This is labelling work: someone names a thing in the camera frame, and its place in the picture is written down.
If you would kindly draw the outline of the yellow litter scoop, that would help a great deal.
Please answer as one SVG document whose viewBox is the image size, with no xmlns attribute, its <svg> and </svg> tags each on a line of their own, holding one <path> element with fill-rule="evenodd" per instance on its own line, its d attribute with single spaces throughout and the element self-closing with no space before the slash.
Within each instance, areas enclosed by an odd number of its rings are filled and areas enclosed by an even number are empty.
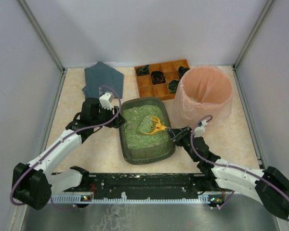
<svg viewBox="0 0 289 231">
<path fill-rule="evenodd" d="M 145 116 L 141 121 L 137 131 L 145 135 L 153 135 L 160 131 L 166 131 L 166 126 L 162 125 L 160 119 L 155 116 Z"/>
</svg>

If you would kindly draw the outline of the dark grey litter box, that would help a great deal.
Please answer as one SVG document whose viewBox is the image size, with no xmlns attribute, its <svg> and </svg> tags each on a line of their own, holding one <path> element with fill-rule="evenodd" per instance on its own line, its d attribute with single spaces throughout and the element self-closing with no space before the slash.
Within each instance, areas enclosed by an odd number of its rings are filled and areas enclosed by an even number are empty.
<svg viewBox="0 0 289 231">
<path fill-rule="evenodd" d="M 169 158 L 175 152 L 175 145 L 167 132 L 151 134 L 153 119 L 160 119 L 162 125 L 170 127 L 167 109 L 156 97 L 145 97 L 126 101 L 121 114 L 126 123 L 119 128 L 123 157 L 133 165 L 150 164 Z"/>
</svg>

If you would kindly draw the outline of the trash bin with pink bag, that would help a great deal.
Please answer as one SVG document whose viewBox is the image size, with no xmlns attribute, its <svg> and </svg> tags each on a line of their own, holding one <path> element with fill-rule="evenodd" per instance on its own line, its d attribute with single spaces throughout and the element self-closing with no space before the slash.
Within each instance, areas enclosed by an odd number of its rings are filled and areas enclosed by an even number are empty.
<svg viewBox="0 0 289 231">
<path fill-rule="evenodd" d="M 232 112 L 233 87 L 229 77 L 216 66 L 201 65 L 180 79 L 169 116 L 174 128 L 193 127 L 207 115 L 213 122 Z"/>
</svg>

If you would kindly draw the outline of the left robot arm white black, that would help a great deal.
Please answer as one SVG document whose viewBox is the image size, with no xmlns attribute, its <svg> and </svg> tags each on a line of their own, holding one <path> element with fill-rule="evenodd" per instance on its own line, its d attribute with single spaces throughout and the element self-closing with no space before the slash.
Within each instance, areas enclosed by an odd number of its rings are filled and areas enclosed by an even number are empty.
<svg viewBox="0 0 289 231">
<path fill-rule="evenodd" d="M 27 164 L 19 163 L 14 167 L 10 192 L 13 205 L 28 205 L 40 210 L 58 193 L 71 188 L 89 187 L 89 172 L 81 167 L 73 166 L 56 175 L 53 171 L 73 150 L 102 127 L 119 128 L 125 123 L 120 106 L 112 106 L 112 101 L 113 94 L 110 92 L 98 99 L 87 98 L 81 111 L 51 146 Z"/>
</svg>

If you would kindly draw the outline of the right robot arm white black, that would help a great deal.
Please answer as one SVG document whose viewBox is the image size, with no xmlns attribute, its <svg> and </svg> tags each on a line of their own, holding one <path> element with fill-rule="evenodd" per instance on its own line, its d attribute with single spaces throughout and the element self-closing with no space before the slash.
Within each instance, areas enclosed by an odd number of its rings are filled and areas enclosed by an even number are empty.
<svg viewBox="0 0 289 231">
<path fill-rule="evenodd" d="M 193 136 L 190 127 L 168 128 L 166 132 L 214 185 L 247 196 L 272 215 L 289 221 L 289 180 L 277 168 L 252 169 L 235 165 L 212 153 L 203 137 Z"/>
</svg>

